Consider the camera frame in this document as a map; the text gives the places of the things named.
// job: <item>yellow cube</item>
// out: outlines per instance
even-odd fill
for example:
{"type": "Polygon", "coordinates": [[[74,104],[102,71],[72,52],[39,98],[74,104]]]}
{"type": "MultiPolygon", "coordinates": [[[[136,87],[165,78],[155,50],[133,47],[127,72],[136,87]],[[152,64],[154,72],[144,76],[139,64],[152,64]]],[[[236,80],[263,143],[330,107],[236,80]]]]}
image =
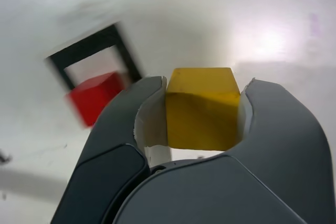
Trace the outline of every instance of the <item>yellow cube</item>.
{"type": "Polygon", "coordinates": [[[226,151],[236,144],[239,89],[230,68],[177,68],[166,91],[172,148],[226,151]]]}

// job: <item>red block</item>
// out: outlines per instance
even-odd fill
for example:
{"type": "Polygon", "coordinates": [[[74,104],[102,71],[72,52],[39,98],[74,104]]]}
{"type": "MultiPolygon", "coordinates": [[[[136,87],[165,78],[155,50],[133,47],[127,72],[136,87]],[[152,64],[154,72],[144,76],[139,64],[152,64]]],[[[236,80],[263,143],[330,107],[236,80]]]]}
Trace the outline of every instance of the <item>red block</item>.
{"type": "Polygon", "coordinates": [[[117,72],[93,77],[76,86],[68,94],[86,126],[93,126],[105,106],[124,89],[117,72]]]}

